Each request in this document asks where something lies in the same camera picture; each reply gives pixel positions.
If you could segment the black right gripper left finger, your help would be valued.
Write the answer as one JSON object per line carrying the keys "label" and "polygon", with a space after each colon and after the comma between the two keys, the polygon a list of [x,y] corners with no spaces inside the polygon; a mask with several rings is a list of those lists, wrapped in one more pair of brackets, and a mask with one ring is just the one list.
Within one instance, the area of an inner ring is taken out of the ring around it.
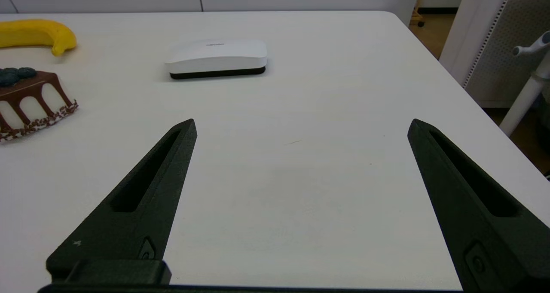
{"label": "black right gripper left finger", "polygon": [[163,256],[198,133],[173,126],[47,258],[53,281],[170,281]]}

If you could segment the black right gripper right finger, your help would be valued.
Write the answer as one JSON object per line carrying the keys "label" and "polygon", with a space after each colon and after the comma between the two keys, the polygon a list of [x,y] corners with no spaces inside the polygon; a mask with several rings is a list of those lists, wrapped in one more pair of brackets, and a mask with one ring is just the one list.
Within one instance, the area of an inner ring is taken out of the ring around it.
{"label": "black right gripper right finger", "polygon": [[465,292],[548,292],[550,231],[440,130],[407,139]]}

